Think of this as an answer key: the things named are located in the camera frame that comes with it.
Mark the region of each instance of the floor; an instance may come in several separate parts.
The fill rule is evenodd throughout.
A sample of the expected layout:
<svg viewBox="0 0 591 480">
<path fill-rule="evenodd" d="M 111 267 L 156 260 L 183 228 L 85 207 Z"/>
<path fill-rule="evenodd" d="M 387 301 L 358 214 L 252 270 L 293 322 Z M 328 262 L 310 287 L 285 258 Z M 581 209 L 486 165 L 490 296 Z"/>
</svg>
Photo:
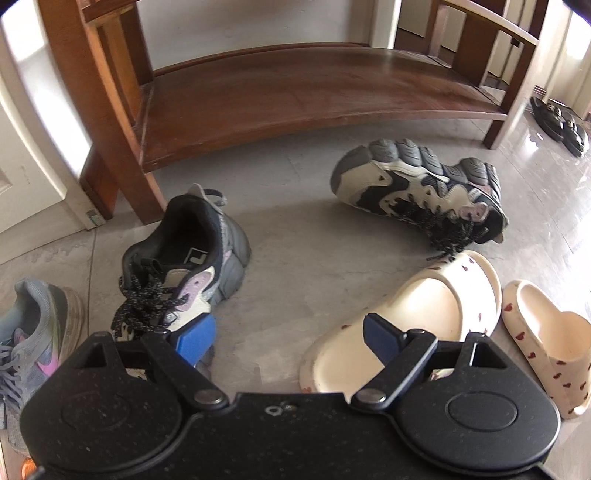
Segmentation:
<svg viewBox="0 0 591 480">
<path fill-rule="evenodd" d="M 573 158 L 548 139 L 526 112 L 496 151 L 480 143 L 487 122 L 391 121 L 339 127 L 243 145 L 156 172 L 166 198 L 192 182 L 224 192 L 226 211 L 246 230 L 252 262 L 242 289 L 216 311 L 219 336 L 213 380 L 237 391 L 298 391 L 297 370 L 308 346 L 398 288 L 426 265 L 426 237 L 394 220 L 341 205 L 328 181 L 349 149 L 375 138 L 411 138 L 444 163 L 478 157 L 498 170 L 511 224 L 502 245 L 476 246 L 502 284 L 527 278 L 563 309 L 590 315 L 591 153 Z M 121 255 L 145 238 L 124 200 L 114 219 L 0 265 L 0 311 L 24 276 L 75 288 L 88 304 L 88 331 L 108 330 L 122 301 Z M 493 338 L 518 363 L 525 359 L 502 324 Z M 591 478 L 591 413 L 564 423 L 547 466 L 559 478 Z"/>
</svg>

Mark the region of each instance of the pink nike swoosh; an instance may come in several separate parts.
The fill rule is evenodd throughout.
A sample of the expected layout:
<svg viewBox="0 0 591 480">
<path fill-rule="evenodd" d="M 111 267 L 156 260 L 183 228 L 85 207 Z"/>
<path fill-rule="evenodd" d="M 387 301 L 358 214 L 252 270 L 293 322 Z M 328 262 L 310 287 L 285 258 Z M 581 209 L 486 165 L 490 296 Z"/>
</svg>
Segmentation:
<svg viewBox="0 0 591 480">
<path fill-rule="evenodd" d="M 57 358 L 57 355 L 52 354 L 51 361 L 47 365 L 42 364 L 41 362 L 37 361 L 37 366 L 39 367 L 39 369 L 41 369 L 41 371 L 43 373 L 45 373 L 48 377 L 50 377 L 53 374 L 53 372 L 55 372 L 57 370 L 58 363 L 59 363 L 59 360 Z"/>
</svg>

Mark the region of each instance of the orange object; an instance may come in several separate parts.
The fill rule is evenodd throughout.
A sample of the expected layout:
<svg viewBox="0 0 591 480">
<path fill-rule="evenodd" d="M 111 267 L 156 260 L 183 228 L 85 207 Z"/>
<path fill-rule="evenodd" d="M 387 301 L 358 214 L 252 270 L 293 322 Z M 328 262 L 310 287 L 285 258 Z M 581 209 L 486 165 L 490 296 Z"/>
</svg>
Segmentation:
<svg viewBox="0 0 591 480">
<path fill-rule="evenodd" d="M 35 462 L 33 462 L 33 459 L 32 458 L 25 458 L 25 460 L 22 463 L 22 468 L 21 468 L 22 480 L 25 480 L 35 470 L 37 470 L 37 466 L 35 465 Z"/>
</svg>

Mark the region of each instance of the gray sneaker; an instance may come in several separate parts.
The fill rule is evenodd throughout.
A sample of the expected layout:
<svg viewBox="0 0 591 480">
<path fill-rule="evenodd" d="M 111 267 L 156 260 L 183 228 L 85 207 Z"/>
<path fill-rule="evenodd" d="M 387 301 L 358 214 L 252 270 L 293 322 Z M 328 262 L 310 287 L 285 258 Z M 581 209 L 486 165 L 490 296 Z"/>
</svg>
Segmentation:
<svg viewBox="0 0 591 480">
<path fill-rule="evenodd" d="M 76 349 L 86 311 L 69 288 L 26 278 L 14 289 L 17 300 L 0 318 L 0 391 L 8 441 L 17 452 L 28 455 L 19 428 L 21 410 Z"/>
</svg>

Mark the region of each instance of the black shoelace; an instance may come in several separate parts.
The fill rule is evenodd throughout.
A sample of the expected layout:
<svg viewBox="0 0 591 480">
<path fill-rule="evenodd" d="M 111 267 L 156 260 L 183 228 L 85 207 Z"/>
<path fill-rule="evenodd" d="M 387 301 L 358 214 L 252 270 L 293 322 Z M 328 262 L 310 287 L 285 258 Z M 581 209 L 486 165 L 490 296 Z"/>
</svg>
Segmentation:
<svg viewBox="0 0 591 480">
<path fill-rule="evenodd" d="M 419 206 L 411 194 L 408 195 L 408 202 L 399 202 L 395 206 L 400 220 L 428 233 L 431 246 L 441 251 L 440 255 L 427 258 L 429 261 L 444 257 L 453 259 L 472 242 L 480 240 L 488 233 L 486 227 L 475 232 L 474 222 L 471 220 L 458 219 L 457 222 L 452 222 L 448 217 L 448 212 L 442 212 L 439 205 L 435 212 L 431 211 L 426 201 L 423 202 L 423 207 Z"/>
<path fill-rule="evenodd" d="M 163 322 L 166 310 L 182 305 L 189 299 L 185 295 L 180 299 L 163 300 L 162 296 L 171 294 L 173 287 L 163 287 L 162 282 L 152 278 L 147 286 L 142 286 L 139 279 L 131 276 L 131 288 L 123 287 L 123 278 L 119 279 L 119 289 L 126 300 L 115 312 L 111 330 L 116 338 L 123 335 L 124 324 L 127 332 L 167 333 L 170 323 Z"/>
</svg>

